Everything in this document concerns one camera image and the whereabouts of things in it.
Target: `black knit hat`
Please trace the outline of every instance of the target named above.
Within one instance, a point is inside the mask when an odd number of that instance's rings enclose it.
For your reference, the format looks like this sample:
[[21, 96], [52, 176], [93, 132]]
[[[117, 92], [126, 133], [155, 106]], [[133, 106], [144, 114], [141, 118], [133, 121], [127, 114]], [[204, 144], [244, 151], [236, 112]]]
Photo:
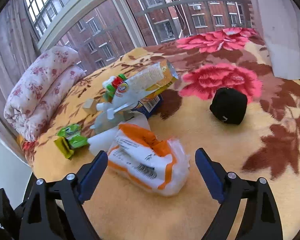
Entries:
[[219, 88], [210, 111], [224, 123], [240, 124], [247, 109], [247, 96], [233, 88]]

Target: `white curtain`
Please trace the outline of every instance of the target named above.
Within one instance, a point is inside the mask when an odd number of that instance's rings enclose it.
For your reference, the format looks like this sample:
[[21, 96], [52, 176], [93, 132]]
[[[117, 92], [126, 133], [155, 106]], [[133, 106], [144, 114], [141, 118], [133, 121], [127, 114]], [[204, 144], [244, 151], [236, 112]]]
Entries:
[[3, 109], [12, 88], [37, 58], [36, 42], [23, 0], [10, 0], [0, 13], [0, 141], [23, 161], [17, 133], [4, 119]]
[[300, 79], [300, 10], [293, 0], [251, 0], [257, 30], [270, 53], [273, 73]]

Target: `chip bag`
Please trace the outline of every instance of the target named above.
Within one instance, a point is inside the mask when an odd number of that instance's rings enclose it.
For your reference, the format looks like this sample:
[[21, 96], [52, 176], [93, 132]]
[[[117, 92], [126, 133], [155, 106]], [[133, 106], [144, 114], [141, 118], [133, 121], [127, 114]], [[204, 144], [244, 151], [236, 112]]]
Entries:
[[179, 140], [158, 141], [135, 124], [119, 124], [108, 151], [108, 166], [136, 185], [164, 196], [177, 194], [189, 174], [189, 157]]

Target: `brick building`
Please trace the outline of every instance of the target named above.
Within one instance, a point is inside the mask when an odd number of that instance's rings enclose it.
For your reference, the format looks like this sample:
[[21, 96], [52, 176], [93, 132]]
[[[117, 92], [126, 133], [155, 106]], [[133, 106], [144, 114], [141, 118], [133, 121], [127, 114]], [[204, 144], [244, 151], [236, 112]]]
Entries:
[[[253, 27], [250, 0], [127, 0], [147, 46], [231, 26]], [[112, 0], [95, 7], [60, 40], [88, 73], [134, 48]]]

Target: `beige curtain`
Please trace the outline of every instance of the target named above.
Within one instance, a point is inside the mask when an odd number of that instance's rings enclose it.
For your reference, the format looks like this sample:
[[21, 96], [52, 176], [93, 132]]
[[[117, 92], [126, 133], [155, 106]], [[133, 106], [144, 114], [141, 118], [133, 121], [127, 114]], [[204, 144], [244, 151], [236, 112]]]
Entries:
[[19, 158], [16, 131], [3, 117], [3, 109], [14, 85], [37, 58], [36, 36], [23, 0], [10, 0], [0, 13], [0, 140]]

